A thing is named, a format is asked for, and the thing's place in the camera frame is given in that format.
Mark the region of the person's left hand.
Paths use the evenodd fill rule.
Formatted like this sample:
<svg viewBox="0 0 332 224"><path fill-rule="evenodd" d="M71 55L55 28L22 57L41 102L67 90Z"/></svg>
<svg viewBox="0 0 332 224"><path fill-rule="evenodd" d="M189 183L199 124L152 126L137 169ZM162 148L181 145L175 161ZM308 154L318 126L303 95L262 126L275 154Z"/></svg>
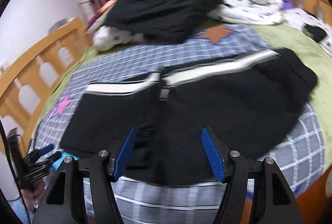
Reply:
<svg viewBox="0 0 332 224"><path fill-rule="evenodd" d="M25 202L25 205L29 211L34 211L42 200L45 192L46 184L44 180L40 179L34 182L34 190L21 189L22 200Z"/></svg>

